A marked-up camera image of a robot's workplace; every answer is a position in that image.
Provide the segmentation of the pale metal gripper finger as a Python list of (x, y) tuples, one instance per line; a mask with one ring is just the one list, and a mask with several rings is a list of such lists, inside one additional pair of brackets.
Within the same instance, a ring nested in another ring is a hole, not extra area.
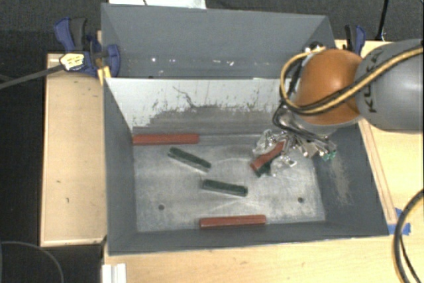
[(293, 168), (296, 164), (297, 162), (287, 155), (277, 156), (273, 159), (273, 161), (271, 161), (271, 173), (277, 174), (287, 168)]
[(272, 129), (267, 129), (260, 135), (252, 152), (254, 154), (266, 154), (273, 150), (281, 141), (281, 133), (275, 133)]

